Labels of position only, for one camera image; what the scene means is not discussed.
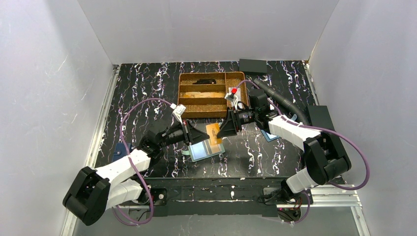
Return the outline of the green card holder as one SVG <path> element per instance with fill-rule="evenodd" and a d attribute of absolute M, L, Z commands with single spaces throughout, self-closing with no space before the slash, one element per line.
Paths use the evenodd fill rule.
<path fill-rule="evenodd" d="M 187 146 L 182 150 L 182 155 L 190 156 L 192 162 L 201 161 L 210 157 L 223 154 L 225 152 L 223 144 L 211 145 L 209 140 Z"/>

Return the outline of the orange VIP credit card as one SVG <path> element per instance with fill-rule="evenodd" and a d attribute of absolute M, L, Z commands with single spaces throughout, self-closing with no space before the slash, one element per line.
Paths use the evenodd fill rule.
<path fill-rule="evenodd" d="M 222 138 L 217 137 L 219 131 L 219 123 L 212 123 L 206 125 L 206 132 L 209 135 L 209 141 L 212 146 L 222 144 Z"/>

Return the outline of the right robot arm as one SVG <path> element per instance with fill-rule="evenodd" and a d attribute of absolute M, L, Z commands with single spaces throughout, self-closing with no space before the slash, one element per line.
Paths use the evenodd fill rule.
<path fill-rule="evenodd" d="M 235 136 L 244 124 L 255 123 L 259 129 L 283 138 L 303 151 L 305 167 L 281 182 L 280 197 L 289 198 L 303 190 L 324 185 L 351 168 L 339 141 L 317 129 L 304 128 L 271 109 L 263 90 L 250 91 L 250 106 L 239 101 L 236 92 L 237 88 L 232 88 L 225 95 L 233 107 L 227 109 L 218 138 Z"/>

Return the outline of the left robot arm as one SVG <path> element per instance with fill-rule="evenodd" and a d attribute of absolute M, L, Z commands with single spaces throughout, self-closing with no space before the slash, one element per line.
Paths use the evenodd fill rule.
<path fill-rule="evenodd" d="M 145 202 L 153 214 L 153 196 L 141 173 L 161 159 L 164 147 L 180 142 L 197 144 L 209 139 L 207 133 L 193 127 L 189 120 L 181 119 L 185 111 L 183 105 L 172 104 L 171 108 L 176 120 L 173 125 L 150 127 L 136 148 L 126 147 L 126 155 L 111 164 L 97 169 L 82 168 L 69 187 L 63 206 L 90 226 L 106 210 L 139 200 L 145 191 L 148 197 Z"/>

